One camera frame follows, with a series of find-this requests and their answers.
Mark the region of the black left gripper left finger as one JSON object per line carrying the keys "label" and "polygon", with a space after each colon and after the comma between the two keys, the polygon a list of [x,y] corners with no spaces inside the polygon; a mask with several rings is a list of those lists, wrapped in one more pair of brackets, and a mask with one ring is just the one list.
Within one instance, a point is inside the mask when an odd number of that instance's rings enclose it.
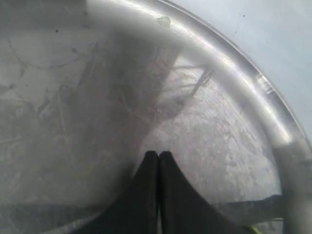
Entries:
{"label": "black left gripper left finger", "polygon": [[77,234],[156,234],[158,155],[147,151],[129,187]]}

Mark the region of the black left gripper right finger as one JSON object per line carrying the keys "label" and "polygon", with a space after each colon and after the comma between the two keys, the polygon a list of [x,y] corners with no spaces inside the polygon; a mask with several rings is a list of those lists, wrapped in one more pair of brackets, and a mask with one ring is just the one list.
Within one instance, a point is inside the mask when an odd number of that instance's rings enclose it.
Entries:
{"label": "black left gripper right finger", "polygon": [[173,155],[158,160],[158,199],[164,234],[248,234],[220,214],[190,184]]}

